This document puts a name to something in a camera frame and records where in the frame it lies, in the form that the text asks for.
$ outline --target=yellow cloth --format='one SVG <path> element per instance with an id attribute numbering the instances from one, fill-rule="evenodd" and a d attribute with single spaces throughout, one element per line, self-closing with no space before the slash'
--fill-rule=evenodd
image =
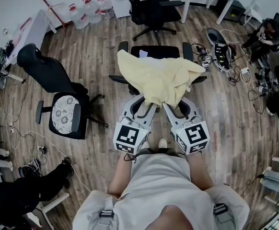
<path id="1" fill-rule="evenodd" d="M 183 58 L 137 58 L 124 50 L 117 54 L 121 74 L 145 102 L 176 107 L 192 81 L 205 72 L 202 66 Z"/>

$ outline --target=large plastic bottle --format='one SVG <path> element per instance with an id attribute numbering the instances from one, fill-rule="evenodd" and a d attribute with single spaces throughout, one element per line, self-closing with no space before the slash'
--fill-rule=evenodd
<path id="1" fill-rule="evenodd" d="M 83 9 L 88 16 L 88 20 L 92 24 L 96 24 L 101 21 L 102 15 L 97 4 L 92 0 L 82 0 L 84 2 Z"/>
<path id="2" fill-rule="evenodd" d="M 105 19 L 111 19 L 115 17 L 113 6 L 109 4 L 107 0 L 98 0 L 100 13 Z"/>
<path id="3" fill-rule="evenodd" d="M 82 29 L 86 27 L 89 23 L 89 20 L 84 10 L 77 9 L 74 3 L 70 5 L 69 8 L 71 20 L 76 25 L 76 28 Z"/>

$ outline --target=computer tower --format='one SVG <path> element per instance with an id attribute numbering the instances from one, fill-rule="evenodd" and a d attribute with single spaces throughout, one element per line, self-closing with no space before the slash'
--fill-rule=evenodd
<path id="1" fill-rule="evenodd" d="M 218 0 L 215 6 L 215 12 L 220 15 L 224 7 L 226 6 L 228 0 Z M 224 20 L 238 22 L 243 13 L 245 12 L 245 8 L 239 2 L 234 0 L 232 5 L 230 6 L 228 12 L 226 13 Z"/>

